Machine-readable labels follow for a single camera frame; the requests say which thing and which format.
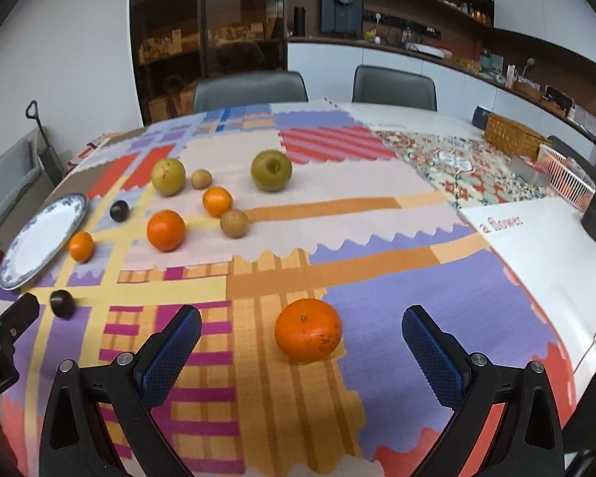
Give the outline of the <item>medium orange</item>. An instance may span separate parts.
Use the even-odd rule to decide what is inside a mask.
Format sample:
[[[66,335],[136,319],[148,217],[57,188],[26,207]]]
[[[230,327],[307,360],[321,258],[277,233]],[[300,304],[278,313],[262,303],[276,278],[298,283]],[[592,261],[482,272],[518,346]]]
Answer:
[[[146,237],[157,250],[162,252],[173,251],[185,240],[185,221],[173,210],[156,212],[148,220]]]

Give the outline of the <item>dark plum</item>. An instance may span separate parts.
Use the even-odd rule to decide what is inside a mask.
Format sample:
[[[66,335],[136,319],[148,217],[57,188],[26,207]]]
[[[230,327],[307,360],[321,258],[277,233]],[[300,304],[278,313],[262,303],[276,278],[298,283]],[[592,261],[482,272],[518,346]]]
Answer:
[[[124,221],[128,220],[129,215],[130,207],[128,202],[125,202],[122,199],[116,200],[116,202],[110,206],[109,216],[116,223],[124,223]]]
[[[49,305],[53,314],[62,320],[70,320],[76,310],[75,298],[65,289],[53,290]]]

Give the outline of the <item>green pear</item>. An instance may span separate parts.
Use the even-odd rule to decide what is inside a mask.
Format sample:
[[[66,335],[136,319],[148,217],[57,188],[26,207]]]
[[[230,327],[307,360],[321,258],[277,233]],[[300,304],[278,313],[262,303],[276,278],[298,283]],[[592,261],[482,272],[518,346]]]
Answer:
[[[260,191],[282,191],[292,177],[292,161],[278,150],[260,152],[252,161],[251,177]]]

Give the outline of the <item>grey chair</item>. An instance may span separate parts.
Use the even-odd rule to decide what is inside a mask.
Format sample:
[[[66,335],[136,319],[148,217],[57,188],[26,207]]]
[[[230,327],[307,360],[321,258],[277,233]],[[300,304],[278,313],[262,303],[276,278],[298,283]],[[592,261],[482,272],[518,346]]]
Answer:
[[[307,102],[304,79],[297,71],[253,71],[201,81],[195,88],[195,113],[262,105]]]
[[[352,101],[437,110],[436,88],[432,79],[421,74],[374,66],[356,68]]]

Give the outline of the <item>patterned tile placemat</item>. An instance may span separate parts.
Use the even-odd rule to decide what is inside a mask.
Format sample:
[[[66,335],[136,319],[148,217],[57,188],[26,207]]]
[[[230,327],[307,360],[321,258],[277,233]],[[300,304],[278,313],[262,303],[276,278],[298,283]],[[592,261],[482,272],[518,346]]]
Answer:
[[[516,175],[510,169],[510,158],[482,139],[388,130],[378,130],[375,135],[442,191],[454,207],[507,204],[555,195],[552,188],[536,186]]]

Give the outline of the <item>black hand trolley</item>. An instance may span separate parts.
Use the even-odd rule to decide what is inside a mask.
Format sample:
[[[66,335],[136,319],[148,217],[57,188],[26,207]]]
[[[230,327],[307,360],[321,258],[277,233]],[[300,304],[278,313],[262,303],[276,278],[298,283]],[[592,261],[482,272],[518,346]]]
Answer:
[[[38,128],[39,135],[42,138],[42,146],[38,149],[38,157],[41,160],[47,175],[50,177],[51,183],[57,187],[65,176],[65,169],[60,160],[60,156],[56,149],[51,144],[46,129],[44,128],[38,112],[38,103],[32,100],[27,109],[25,109],[25,117],[28,120],[33,120]]]

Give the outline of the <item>large orange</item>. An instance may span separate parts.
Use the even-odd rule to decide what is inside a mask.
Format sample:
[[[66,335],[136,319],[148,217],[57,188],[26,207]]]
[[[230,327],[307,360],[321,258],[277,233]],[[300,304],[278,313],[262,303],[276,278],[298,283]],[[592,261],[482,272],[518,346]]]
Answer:
[[[326,359],[339,346],[342,320],[333,306],[315,298],[301,298],[277,316],[274,339],[286,357],[299,364]]]

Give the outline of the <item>black coffee machine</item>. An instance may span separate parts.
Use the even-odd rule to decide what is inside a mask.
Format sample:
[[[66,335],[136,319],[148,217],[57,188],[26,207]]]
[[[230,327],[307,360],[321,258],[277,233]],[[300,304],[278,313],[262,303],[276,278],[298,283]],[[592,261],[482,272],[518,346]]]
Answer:
[[[363,31],[364,0],[321,0],[321,24],[325,35],[359,37]]]

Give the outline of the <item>woven wicker basket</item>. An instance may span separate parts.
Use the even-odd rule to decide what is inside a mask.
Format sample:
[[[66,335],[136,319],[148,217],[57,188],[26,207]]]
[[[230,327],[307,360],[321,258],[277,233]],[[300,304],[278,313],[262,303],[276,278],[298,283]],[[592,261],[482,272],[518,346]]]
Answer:
[[[525,156],[532,161],[542,145],[551,146],[550,140],[532,128],[496,113],[488,115],[483,138],[508,156]]]

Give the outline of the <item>colourful patchwork tablecloth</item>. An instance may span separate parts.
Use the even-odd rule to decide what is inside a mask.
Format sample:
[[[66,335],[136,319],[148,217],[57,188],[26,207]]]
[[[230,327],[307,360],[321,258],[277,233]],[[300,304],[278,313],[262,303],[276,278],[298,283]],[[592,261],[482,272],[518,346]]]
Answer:
[[[260,191],[257,154],[292,161],[284,190]],[[179,159],[186,183],[160,195],[151,169]],[[250,220],[226,236],[202,205],[195,170],[232,195]],[[200,476],[407,476],[450,418],[401,337],[401,316],[422,305],[469,351],[499,365],[543,363],[562,420],[576,405],[558,334],[487,231],[463,222],[445,196],[347,113],[255,106],[162,123],[116,139],[76,168],[62,193],[89,199],[95,251],[60,253],[29,284],[77,302],[70,320],[42,308],[15,360],[19,382],[2,399],[6,436],[23,474],[38,472],[51,381],[65,359],[109,363],[135,351],[184,305],[201,313],[200,342],[155,419]],[[109,216],[128,202],[124,223]],[[162,252],[150,217],[173,210],[186,237]],[[274,325],[291,302],[315,298],[342,320],[338,348],[310,364],[277,348]]]

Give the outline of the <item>brown kiwi front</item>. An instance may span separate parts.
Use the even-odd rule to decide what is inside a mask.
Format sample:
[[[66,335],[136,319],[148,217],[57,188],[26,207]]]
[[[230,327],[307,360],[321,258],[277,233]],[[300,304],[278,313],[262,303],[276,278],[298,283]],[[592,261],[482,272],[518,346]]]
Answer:
[[[230,209],[221,214],[219,226],[223,233],[232,239],[242,238],[250,229],[250,220],[240,209]]]

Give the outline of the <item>black thermos bottle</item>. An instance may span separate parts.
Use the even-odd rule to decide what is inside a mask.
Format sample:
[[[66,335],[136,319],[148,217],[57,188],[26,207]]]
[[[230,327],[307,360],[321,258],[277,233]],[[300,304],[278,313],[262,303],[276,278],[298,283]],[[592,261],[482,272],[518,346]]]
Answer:
[[[306,9],[303,6],[294,7],[292,35],[294,37],[304,37],[306,35]]]

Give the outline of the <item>dark wooden shelf cabinet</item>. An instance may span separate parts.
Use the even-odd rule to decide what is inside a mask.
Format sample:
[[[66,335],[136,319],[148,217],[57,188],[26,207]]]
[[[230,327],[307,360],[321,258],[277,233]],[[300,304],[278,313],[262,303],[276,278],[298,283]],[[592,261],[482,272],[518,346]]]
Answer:
[[[130,39],[145,124],[192,112],[197,85],[286,67],[286,0],[130,0]]]

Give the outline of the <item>yellow pear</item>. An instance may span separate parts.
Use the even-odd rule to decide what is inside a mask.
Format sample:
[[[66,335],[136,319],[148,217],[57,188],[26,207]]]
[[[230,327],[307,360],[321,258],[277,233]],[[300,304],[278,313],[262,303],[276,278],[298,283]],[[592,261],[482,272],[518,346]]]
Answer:
[[[169,197],[179,193],[186,183],[184,164],[176,158],[163,158],[154,165],[150,175],[155,190]]]

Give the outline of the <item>grey chair left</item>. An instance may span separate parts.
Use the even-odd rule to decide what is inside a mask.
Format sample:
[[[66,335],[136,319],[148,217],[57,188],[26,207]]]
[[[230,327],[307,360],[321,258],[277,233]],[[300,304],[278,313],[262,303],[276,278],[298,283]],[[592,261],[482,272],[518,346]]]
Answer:
[[[262,105],[307,102],[304,79],[297,71],[253,71],[201,81],[195,88],[195,113]]]

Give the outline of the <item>small orange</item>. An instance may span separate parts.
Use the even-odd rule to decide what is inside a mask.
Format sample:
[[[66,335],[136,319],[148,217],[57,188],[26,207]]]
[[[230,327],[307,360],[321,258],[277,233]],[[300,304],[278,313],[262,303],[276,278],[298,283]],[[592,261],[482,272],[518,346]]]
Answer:
[[[68,251],[70,251],[70,255],[75,262],[85,264],[94,254],[94,240],[92,236],[88,231],[79,231],[68,243]]]
[[[232,208],[232,204],[232,195],[222,186],[211,186],[202,196],[205,211],[218,219]]]

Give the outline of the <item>dark blue mug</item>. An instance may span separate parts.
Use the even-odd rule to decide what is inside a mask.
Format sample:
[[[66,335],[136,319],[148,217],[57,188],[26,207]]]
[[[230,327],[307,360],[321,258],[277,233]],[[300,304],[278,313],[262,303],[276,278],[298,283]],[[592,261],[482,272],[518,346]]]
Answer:
[[[476,109],[474,112],[472,112],[472,121],[470,121],[472,126],[475,126],[481,130],[486,129],[490,114],[490,109],[482,106],[476,106]]]

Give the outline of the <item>brown kiwi rear small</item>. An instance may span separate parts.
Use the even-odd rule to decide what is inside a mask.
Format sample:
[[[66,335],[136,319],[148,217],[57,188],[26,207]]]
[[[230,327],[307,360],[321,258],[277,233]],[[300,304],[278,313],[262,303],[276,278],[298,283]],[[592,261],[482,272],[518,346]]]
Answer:
[[[213,176],[207,169],[198,169],[192,173],[190,182],[195,190],[205,190],[213,183]]]

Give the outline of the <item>blue white porcelain plate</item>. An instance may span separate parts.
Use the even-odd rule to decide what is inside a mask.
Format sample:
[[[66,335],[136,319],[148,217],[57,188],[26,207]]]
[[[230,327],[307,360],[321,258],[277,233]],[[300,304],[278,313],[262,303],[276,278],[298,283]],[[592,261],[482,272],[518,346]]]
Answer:
[[[19,289],[31,281],[76,233],[89,208],[89,199],[71,193],[50,202],[19,231],[0,266],[0,287]]]

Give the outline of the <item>grey chair right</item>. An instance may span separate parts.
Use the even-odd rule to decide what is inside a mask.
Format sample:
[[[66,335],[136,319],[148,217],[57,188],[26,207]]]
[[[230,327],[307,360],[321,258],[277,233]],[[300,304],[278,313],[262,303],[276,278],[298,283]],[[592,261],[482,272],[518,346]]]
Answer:
[[[374,66],[356,68],[352,101],[437,110],[436,88],[432,79],[421,74]]]

